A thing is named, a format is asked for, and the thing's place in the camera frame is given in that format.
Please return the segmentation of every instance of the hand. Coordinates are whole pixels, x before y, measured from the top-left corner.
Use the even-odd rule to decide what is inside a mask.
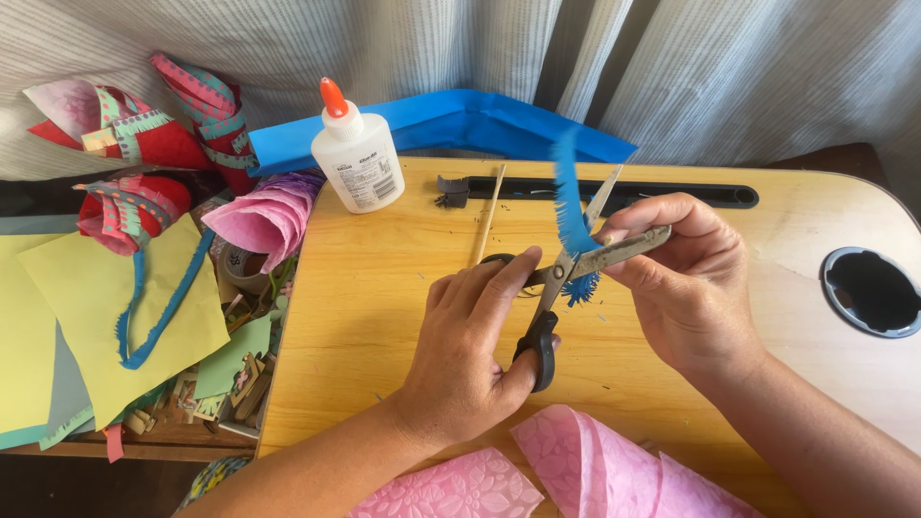
[[[604,271],[633,291],[646,340],[685,378],[760,364],[745,243],[713,208],[683,193],[646,198],[608,218],[596,239],[669,224],[665,244]]]
[[[493,351],[541,254],[532,246],[508,265],[477,265],[432,284],[413,366],[391,396],[408,436],[441,450],[479,436],[524,403],[536,381],[537,354],[525,351],[503,372]]]

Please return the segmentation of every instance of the white curtain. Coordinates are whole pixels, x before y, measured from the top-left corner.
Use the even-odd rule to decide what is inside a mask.
[[[530,102],[565,0],[0,0],[0,179],[116,169],[41,141],[23,88],[82,77],[173,111],[162,50],[242,85],[249,127],[443,88]],[[585,120],[633,0],[596,0],[557,111]],[[757,165],[869,141],[921,214],[921,2],[661,0],[601,118],[636,163]]]

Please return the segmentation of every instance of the pink tissue paper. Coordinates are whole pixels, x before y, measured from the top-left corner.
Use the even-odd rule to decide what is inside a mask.
[[[527,518],[543,496],[496,448],[395,478],[347,518]]]
[[[300,248],[310,210],[326,178],[319,169],[279,174],[249,194],[202,216],[225,241],[255,253],[268,253],[262,273],[272,271]]]
[[[658,459],[565,405],[525,419],[512,435],[566,518],[763,518],[667,455]]]

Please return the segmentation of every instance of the scissors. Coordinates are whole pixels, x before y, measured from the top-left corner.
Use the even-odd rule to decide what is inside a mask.
[[[592,197],[585,211],[586,228],[591,229],[595,226],[601,208],[607,202],[619,174],[620,167],[608,176],[608,179],[604,181],[598,192]],[[563,285],[570,280],[597,272],[635,255],[649,252],[667,241],[670,235],[671,225],[666,225],[622,241],[606,242],[605,246],[597,250],[581,254],[577,260],[573,260],[566,253],[566,250],[563,250],[556,256],[553,265],[535,270],[528,277],[524,288],[543,284],[543,293],[541,294],[541,301],[537,305],[537,310],[534,312],[534,317],[530,321],[527,333],[518,341],[518,347],[515,349],[515,356],[512,357],[512,361],[518,359],[518,356],[528,349],[534,349],[537,353],[537,382],[534,384],[532,392],[540,392],[550,386],[550,382],[554,380],[554,347],[551,334],[556,323],[559,322],[559,318],[556,313],[550,311],[550,308],[554,305],[554,301],[560,294]],[[485,257],[481,263],[503,261],[508,264],[514,258],[515,255],[511,253],[494,253]]]

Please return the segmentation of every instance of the yellow wooden desk surface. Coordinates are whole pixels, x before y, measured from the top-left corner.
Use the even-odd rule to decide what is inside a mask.
[[[378,402],[402,383],[413,357],[431,282],[475,259],[489,200],[437,208],[436,177],[495,175],[499,161],[401,160],[406,192],[389,207],[349,214],[324,189],[309,223],[286,320],[258,455],[304,439]],[[552,164],[507,161],[507,176],[552,176]],[[610,165],[578,167],[603,179]],[[806,171],[625,166],[623,181],[742,183],[756,208],[722,210],[751,250],[752,310],[765,345],[832,397],[921,451],[921,333],[868,336],[832,312],[819,283],[824,257],[843,246],[884,253],[921,279],[921,233],[877,187]],[[560,250],[553,204],[499,201],[486,246],[519,253],[539,244],[541,266]],[[565,403],[628,439],[653,441],[768,516],[806,515],[802,504],[710,403],[649,349],[629,292],[604,278],[593,302],[555,306],[553,384],[475,441],[425,465],[495,446],[542,489],[508,429],[539,409]],[[506,366],[537,299],[519,299],[496,358]],[[556,516],[547,499],[534,516]]]

